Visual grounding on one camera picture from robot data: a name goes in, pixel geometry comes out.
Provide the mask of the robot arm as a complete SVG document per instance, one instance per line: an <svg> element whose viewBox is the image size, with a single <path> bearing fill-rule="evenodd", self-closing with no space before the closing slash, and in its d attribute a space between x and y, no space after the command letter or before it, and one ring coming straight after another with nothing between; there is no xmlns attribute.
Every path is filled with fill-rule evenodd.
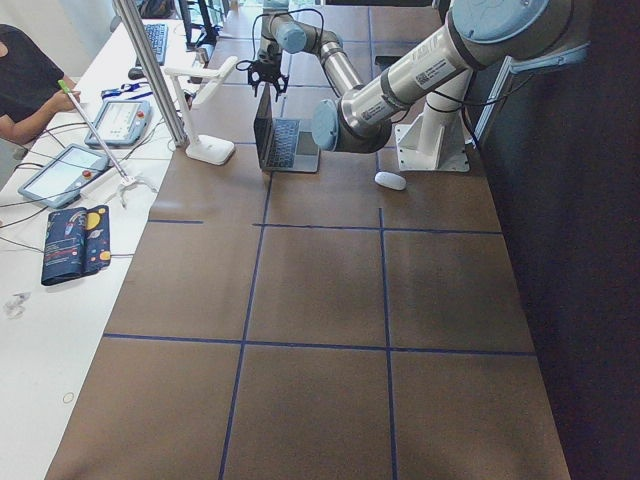
<svg viewBox="0 0 640 480"><path fill-rule="evenodd" d="M364 85L341 39L323 24L313 26L296 20L287 1L265 1L254 22L261 25L260 44L246 68L253 90L265 83L273 86L278 96L287 91L289 76L281 71L285 53L314 56L338 96Z"/></svg>
<svg viewBox="0 0 640 480"><path fill-rule="evenodd" d="M510 57L548 72L586 58L590 1L454 1L442 27L363 87L324 100L312 136L324 151L371 153L391 136L391 118L465 71Z"/></svg>

